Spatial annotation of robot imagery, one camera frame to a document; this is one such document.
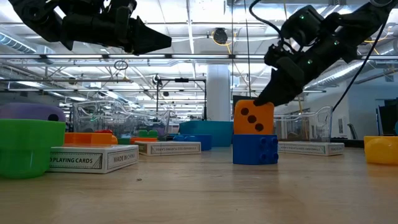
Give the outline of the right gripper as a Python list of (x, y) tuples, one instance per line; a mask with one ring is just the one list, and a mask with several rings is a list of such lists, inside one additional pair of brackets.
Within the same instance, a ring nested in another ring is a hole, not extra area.
[(342, 59), (349, 63), (357, 56), (361, 43), (359, 29), (340, 29), (326, 35), (305, 52), (289, 52), (272, 45), (264, 56), (264, 63), (274, 67), (271, 79), (256, 100), (255, 106), (272, 103), (279, 106), (292, 101), (304, 86)]

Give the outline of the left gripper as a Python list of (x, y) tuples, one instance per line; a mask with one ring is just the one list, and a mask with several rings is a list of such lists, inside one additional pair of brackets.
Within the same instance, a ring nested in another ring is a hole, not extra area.
[(69, 50), (75, 41), (119, 47), (134, 55), (166, 49), (172, 38), (147, 27), (141, 18), (131, 18), (136, 0), (62, 0), (61, 43)]

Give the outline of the orange foam die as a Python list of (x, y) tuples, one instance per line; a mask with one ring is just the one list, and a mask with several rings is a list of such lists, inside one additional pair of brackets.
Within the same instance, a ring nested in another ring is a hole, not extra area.
[(254, 100), (239, 100), (234, 108), (235, 134), (273, 134), (274, 105), (256, 106)]

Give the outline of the playing card box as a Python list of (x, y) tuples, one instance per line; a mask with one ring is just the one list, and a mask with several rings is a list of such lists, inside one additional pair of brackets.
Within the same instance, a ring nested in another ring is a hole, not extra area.
[(179, 142), (179, 141), (137, 141), (139, 153), (145, 156), (174, 156), (201, 154), (200, 142)]
[(335, 142), (281, 141), (278, 143), (279, 152), (312, 156), (342, 155), (344, 148), (343, 143)]
[(64, 145), (50, 151), (50, 172), (107, 174), (139, 162), (136, 145)]

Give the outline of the bright green toy block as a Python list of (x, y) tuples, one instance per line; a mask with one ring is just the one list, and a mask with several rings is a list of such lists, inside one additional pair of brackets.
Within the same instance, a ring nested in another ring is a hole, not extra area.
[(138, 130), (138, 137), (139, 138), (157, 138), (158, 132), (156, 130), (145, 130), (140, 129)]

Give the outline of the orange toy block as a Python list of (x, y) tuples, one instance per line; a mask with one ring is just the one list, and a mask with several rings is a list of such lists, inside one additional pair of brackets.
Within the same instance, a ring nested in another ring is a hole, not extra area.
[(64, 144), (117, 145), (111, 133), (65, 133)]

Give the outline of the clear plastic bin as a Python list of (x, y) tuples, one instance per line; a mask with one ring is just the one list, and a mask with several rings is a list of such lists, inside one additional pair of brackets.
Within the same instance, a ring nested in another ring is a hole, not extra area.
[(275, 114), (274, 134), (280, 141), (330, 142), (332, 112), (324, 106), (316, 112)]
[(132, 111), (118, 101), (87, 101), (75, 103), (72, 112), (74, 132), (110, 129), (117, 138), (138, 137), (138, 130), (156, 130), (158, 138), (169, 133), (170, 111), (162, 114)]

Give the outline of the black gantry stand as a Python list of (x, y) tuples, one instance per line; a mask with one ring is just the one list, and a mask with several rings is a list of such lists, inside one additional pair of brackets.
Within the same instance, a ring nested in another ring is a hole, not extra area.
[[(175, 83), (188, 83), (188, 82), (193, 82), (197, 84), (200, 89), (204, 92), (204, 115), (203, 115), (203, 120), (208, 120), (207, 117), (207, 84), (205, 79), (197, 79), (197, 78), (160, 78), (162, 81), (165, 81), (162, 87), (165, 87), (169, 82), (175, 82)], [(204, 83), (204, 88), (202, 88), (198, 82), (203, 82)], [(159, 86), (156, 85), (156, 112), (159, 112), (159, 91), (160, 88)]]

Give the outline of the white pillar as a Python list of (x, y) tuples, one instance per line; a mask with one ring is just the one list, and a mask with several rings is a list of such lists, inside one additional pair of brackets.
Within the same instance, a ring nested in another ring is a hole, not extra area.
[(206, 81), (206, 115), (211, 121), (230, 121), (231, 93), (228, 65), (209, 65)]

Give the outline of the teal plastic bin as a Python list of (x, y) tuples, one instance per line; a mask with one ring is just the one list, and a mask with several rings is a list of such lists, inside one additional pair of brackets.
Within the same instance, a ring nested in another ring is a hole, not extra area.
[(229, 147), (233, 137), (232, 121), (186, 121), (179, 125), (180, 134), (209, 134), (213, 147)]

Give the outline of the orange flat toy brick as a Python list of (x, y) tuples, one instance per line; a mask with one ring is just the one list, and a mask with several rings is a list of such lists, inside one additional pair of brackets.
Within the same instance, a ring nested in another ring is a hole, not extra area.
[(143, 138), (143, 137), (132, 137), (130, 144), (136, 144), (137, 142), (157, 142), (157, 138)]

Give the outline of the yellow toy block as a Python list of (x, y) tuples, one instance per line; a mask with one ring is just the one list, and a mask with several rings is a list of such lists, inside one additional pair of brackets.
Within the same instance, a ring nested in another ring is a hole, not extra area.
[(398, 165), (398, 136), (365, 136), (367, 163)]

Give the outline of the purple foam die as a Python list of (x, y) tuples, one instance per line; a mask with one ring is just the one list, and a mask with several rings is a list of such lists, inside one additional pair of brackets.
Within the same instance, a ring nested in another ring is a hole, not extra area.
[(7, 103), (0, 106), (0, 119), (38, 119), (65, 122), (62, 109), (36, 103)]

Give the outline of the green two-stud toy brick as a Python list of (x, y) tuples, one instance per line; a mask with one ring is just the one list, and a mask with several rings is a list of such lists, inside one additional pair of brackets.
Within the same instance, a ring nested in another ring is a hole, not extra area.
[(65, 123), (0, 119), (0, 177), (40, 177), (49, 169), (50, 150), (62, 146)]

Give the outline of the silver air duct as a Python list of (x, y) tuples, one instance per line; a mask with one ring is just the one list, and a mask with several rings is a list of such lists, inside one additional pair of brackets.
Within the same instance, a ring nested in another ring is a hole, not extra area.
[[(362, 64), (362, 61), (355, 61), (347, 65), (333, 68), (325, 73), (322, 73), (318, 78), (312, 80), (304, 87), (304, 90), (314, 90), (316, 88), (321, 88), (322, 86), (330, 86), (341, 83), (349, 78), (354, 77), (354, 75), (361, 68)], [(366, 62), (361, 73), (366, 73), (374, 69), (388, 68), (389, 65), (385, 62), (383, 63), (382, 61), (370, 60)]]

